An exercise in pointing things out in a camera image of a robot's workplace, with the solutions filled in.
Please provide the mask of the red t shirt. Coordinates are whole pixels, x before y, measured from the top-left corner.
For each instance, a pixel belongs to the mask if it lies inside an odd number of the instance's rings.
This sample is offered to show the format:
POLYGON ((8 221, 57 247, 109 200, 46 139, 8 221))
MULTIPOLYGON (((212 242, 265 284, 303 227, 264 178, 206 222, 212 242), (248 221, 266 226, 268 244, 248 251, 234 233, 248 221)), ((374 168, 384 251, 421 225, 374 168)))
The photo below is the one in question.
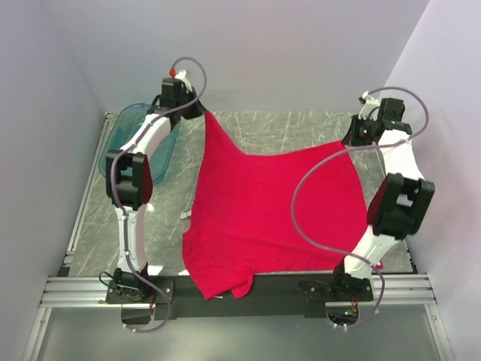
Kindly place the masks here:
POLYGON ((238 149, 207 114, 183 261, 206 299, 245 296, 258 273, 333 269, 366 231, 358 173, 340 141, 273 156, 238 149))

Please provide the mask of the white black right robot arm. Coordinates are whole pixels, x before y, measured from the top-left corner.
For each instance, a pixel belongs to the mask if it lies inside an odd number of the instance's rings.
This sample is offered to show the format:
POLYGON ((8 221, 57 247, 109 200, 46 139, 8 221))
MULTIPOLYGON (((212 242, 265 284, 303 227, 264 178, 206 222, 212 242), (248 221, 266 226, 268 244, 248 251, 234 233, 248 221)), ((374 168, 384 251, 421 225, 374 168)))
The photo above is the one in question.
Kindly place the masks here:
POLYGON ((412 130, 402 120, 403 100, 365 93, 361 104, 342 143, 378 146, 386 176, 368 206, 365 233, 334 269, 330 291, 339 300, 370 298, 373 268, 399 241, 418 232, 435 191, 416 163, 412 130))

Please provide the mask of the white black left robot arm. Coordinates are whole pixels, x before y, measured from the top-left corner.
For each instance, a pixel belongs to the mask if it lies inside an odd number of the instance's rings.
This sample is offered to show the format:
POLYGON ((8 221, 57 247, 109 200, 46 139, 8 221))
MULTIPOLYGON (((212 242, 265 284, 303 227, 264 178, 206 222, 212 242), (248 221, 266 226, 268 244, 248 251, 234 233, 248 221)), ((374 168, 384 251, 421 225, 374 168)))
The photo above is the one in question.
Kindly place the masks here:
POLYGON ((133 302, 142 302, 150 293, 144 248, 144 216, 153 194, 150 160, 183 118, 200 117, 204 112, 186 72, 171 74, 162 80, 161 93, 136 133, 120 149, 107 152, 106 191, 119 229, 119 260, 113 282, 133 302))

